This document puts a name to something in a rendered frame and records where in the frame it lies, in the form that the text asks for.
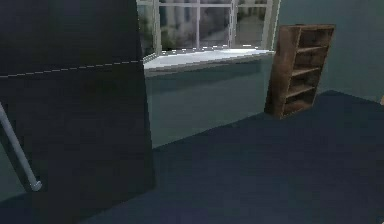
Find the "white framed bay window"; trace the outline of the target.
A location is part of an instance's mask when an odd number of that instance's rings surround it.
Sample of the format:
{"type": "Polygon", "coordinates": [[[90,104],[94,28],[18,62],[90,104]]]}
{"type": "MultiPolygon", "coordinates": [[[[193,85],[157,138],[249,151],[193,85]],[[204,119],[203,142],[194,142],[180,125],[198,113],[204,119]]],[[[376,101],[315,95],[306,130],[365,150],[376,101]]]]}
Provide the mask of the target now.
{"type": "Polygon", "coordinates": [[[281,0],[136,0],[146,77],[273,54],[281,0]]]}

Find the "brown wooden bookshelf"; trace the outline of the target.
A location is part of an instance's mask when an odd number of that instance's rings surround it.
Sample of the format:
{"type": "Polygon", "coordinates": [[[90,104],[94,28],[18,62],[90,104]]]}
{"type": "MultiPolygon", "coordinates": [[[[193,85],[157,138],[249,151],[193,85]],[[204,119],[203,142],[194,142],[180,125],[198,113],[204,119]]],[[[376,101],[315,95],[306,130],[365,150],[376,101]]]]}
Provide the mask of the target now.
{"type": "Polygon", "coordinates": [[[336,26],[279,27],[264,112],[276,118],[311,108],[336,26]]]}

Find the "black fridge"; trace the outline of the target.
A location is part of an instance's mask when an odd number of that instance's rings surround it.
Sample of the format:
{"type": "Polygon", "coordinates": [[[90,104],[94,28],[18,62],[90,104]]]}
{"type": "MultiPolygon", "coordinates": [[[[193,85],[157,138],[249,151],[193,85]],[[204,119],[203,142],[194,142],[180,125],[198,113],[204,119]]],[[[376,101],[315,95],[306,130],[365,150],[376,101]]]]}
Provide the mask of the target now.
{"type": "Polygon", "coordinates": [[[136,0],[0,0],[0,103],[39,191],[0,224],[79,224],[155,186],[136,0]]]}

